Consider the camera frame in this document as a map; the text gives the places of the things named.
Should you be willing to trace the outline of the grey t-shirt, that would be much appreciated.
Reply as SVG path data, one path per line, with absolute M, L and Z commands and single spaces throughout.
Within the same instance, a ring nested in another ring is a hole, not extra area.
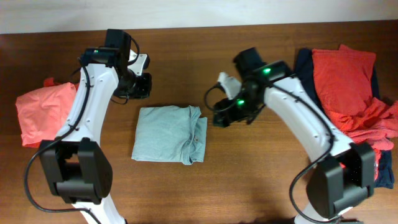
M 197 106 L 145 107 L 139 111 L 132 159 L 145 162 L 203 162 L 208 118 Z

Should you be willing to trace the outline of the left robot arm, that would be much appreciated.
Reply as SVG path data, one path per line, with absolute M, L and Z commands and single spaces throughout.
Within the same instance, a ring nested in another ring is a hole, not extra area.
M 149 97 L 152 77 L 145 70 L 150 58 L 125 31 L 108 29 L 104 45 L 87 48 L 78 59 L 79 89 L 65 124 L 55 139 L 43 140 L 39 158 L 49 190 L 72 205 L 63 212 L 80 212 L 88 223 L 125 223 L 110 195 L 113 170 L 100 148 L 109 102 Z

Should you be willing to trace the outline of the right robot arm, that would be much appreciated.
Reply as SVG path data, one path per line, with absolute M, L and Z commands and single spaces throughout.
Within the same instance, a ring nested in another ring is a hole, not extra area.
M 293 179 L 289 199 L 297 211 L 291 223 L 355 223 L 343 214 L 374 193 L 375 153 L 343 134 L 307 95 L 299 78 L 283 61 L 266 63 L 255 48 L 243 50 L 233 63 L 237 80 L 221 72 L 215 89 L 226 98 L 210 106 L 213 124 L 251 124 L 264 109 L 277 114 L 299 140 L 310 163 Z

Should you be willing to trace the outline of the red printed t-shirt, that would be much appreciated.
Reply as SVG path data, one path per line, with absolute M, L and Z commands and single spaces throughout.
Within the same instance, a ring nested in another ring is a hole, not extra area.
M 374 177 L 382 151 L 397 137 L 397 102 L 388 105 L 372 92 L 376 54 L 353 50 L 312 50 L 315 91 L 330 121 L 356 144 L 368 143 L 375 152 Z

